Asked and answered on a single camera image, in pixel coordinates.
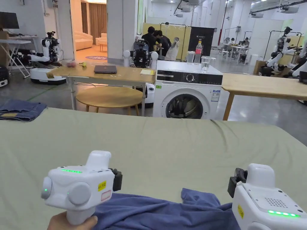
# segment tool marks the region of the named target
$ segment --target bed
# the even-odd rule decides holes
[[[121,193],[181,202],[182,188],[231,202],[229,177],[270,165],[276,186],[307,209],[307,147],[276,126],[233,121],[123,116],[48,108],[34,121],[0,121],[0,229],[46,229],[60,210],[40,198],[50,169],[112,153]]]

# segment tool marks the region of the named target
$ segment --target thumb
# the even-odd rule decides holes
[[[95,225],[97,224],[98,221],[98,217],[97,216],[93,216],[88,218],[81,226],[82,229],[84,230],[91,230],[93,227],[95,227]]]

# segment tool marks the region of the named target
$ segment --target plastic bottle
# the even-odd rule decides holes
[[[201,45],[201,41],[198,41],[198,45],[196,46],[196,50],[195,50],[194,63],[200,63],[202,49],[203,49],[203,47]]]

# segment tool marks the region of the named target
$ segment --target green cable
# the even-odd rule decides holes
[[[38,97],[38,96],[40,96],[40,95],[42,95],[42,94],[44,94],[44,93],[46,93],[48,90],[52,90],[52,89],[54,89],[54,88],[56,88],[56,87],[58,87],[58,85],[55,85],[55,86],[51,87],[50,89],[44,90],[43,92],[39,93],[38,95],[35,95],[35,96],[29,98],[29,99],[27,100],[27,102],[33,100],[34,98],[36,98],[36,97]]]

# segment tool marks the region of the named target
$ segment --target white sofa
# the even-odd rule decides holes
[[[101,33],[101,37],[96,38],[96,45],[103,45],[103,47],[105,46],[106,48],[108,47],[108,40],[106,33]]]
[[[93,36],[87,33],[78,32],[74,33],[76,50],[87,49],[93,46]]]

